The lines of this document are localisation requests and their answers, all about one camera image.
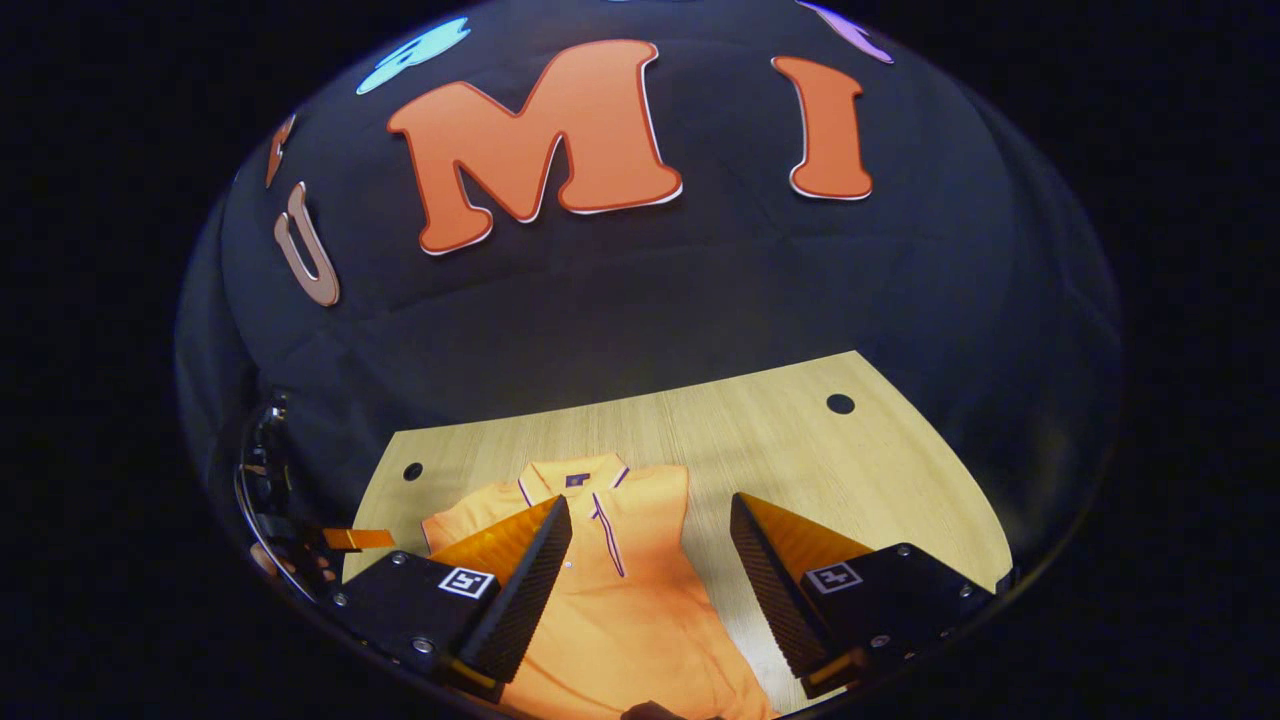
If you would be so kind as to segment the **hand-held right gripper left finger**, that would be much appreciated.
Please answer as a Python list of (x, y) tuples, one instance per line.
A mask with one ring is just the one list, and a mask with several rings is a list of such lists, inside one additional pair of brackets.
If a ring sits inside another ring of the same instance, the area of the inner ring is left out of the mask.
[(326, 593), (356, 641), (410, 675), (498, 701), (515, 679), (573, 537), (566, 497), (428, 557), (394, 551)]

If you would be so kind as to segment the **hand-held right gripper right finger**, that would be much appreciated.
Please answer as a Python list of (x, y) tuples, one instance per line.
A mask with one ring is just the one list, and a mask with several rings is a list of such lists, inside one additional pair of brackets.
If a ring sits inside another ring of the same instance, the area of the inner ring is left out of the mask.
[(771, 634), (810, 700), (899, 675), (995, 601), (915, 544), (873, 550), (742, 492), (731, 500), (730, 533)]

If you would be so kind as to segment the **orange T-shirt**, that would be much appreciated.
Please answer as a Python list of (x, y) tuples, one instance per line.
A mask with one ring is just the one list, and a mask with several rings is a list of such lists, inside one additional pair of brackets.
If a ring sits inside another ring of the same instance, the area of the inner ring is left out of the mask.
[(653, 702), (684, 720), (774, 720), (682, 547), (690, 474), (613, 454), (532, 461), (422, 521), (431, 551), (561, 496), (572, 539), (500, 706), (540, 720), (621, 720)]

